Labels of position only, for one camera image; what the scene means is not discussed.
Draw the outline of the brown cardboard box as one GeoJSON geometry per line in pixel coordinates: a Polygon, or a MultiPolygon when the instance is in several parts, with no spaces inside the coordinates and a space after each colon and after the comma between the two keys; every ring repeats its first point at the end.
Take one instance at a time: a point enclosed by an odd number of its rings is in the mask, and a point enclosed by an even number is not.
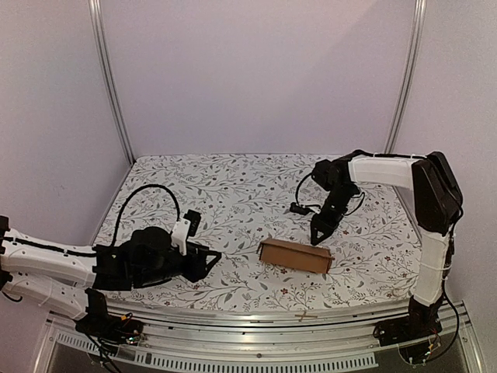
{"type": "Polygon", "coordinates": [[[328,249],[279,239],[261,241],[258,253],[264,263],[314,274],[326,274],[332,265],[328,249]]]}

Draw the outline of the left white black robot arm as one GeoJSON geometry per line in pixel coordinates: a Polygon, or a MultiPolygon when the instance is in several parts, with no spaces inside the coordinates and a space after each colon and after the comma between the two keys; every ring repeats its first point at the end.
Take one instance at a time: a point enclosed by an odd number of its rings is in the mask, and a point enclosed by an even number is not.
{"type": "Polygon", "coordinates": [[[159,227],[136,230],[119,245],[70,246],[25,235],[1,218],[1,290],[85,324],[99,337],[115,331],[115,320],[90,298],[107,291],[132,291],[180,276],[203,280],[221,253],[188,241],[190,223],[172,232],[159,227]]]}

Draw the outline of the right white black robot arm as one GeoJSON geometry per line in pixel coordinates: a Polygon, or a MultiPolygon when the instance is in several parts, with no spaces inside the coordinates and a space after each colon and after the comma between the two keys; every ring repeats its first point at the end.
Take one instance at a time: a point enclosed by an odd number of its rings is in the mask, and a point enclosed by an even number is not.
{"type": "Polygon", "coordinates": [[[330,237],[345,217],[360,183],[401,187],[412,192],[422,255],[417,285],[401,331],[409,339],[427,331],[443,300],[454,254],[454,231],[462,218],[461,189],[442,152],[428,155],[382,155],[356,150],[332,161],[321,160],[311,178],[328,196],[311,219],[311,244],[330,237]]]}

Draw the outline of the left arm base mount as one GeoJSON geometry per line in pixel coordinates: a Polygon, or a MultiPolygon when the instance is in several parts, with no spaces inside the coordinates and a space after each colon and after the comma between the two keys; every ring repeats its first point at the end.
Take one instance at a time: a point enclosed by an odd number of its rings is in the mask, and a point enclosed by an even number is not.
{"type": "Polygon", "coordinates": [[[85,289],[88,304],[85,313],[75,320],[75,329],[91,337],[113,344],[136,344],[142,338],[144,324],[135,319],[131,312],[125,315],[111,315],[107,309],[106,296],[101,292],[85,289]]]}

